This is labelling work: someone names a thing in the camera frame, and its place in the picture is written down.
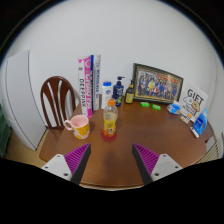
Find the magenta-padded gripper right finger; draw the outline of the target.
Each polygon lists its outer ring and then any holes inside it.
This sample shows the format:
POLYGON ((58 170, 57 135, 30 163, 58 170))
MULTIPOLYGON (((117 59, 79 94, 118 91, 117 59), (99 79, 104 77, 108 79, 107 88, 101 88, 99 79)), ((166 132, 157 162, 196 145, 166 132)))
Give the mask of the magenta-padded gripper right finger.
POLYGON ((144 185, 182 169, 168 154, 158 155, 154 151, 137 143, 132 145, 132 154, 137 163, 144 185))

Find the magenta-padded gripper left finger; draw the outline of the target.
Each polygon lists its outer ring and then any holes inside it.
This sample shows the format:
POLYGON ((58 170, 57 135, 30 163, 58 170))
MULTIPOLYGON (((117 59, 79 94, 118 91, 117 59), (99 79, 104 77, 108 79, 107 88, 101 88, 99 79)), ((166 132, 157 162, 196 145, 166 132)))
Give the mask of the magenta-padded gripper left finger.
POLYGON ((91 154, 91 144, 87 143, 66 155, 56 154, 42 169, 79 185, 91 154))

